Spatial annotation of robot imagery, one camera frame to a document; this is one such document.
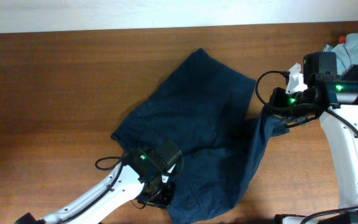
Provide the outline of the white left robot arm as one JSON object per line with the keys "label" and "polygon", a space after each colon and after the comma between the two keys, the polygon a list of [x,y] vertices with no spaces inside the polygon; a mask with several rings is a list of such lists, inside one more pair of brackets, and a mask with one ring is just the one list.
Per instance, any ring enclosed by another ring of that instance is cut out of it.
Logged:
{"label": "white left robot arm", "polygon": [[26,213],[15,224],[101,223],[110,213],[136,200],[146,206],[167,209],[172,201],[177,175],[184,164],[182,151],[172,141],[158,148],[133,148],[118,157],[110,173],[100,183],[72,203],[37,220]]}

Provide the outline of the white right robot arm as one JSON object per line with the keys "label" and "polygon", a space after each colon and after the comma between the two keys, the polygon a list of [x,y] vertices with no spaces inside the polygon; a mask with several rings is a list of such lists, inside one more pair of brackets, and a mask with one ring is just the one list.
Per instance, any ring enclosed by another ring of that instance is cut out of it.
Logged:
{"label": "white right robot arm", "polygon": [[336,209],[312,215],[276,215],[275,223],[358,223],[358,83],[337,73],[333,52],[303,58],[303,73],[285,73],[287,87],[275,88],[267,105],[292,128],[318,120],[328,140],[339,192]]}

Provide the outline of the dark blue shorts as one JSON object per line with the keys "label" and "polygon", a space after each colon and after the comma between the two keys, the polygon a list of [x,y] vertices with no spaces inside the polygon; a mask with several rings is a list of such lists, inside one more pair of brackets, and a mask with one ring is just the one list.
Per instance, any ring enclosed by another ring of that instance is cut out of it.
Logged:
{"label": "dark blue shorts", "polygon": [[255,175],[271,137],[286,134],[265,113],[247,119],[253,79],[191,53],[155,92],[131,111],[112,138],[123,150],[174,142],[184,168],[168,214],[173,223],[209,220],[232,210]]}

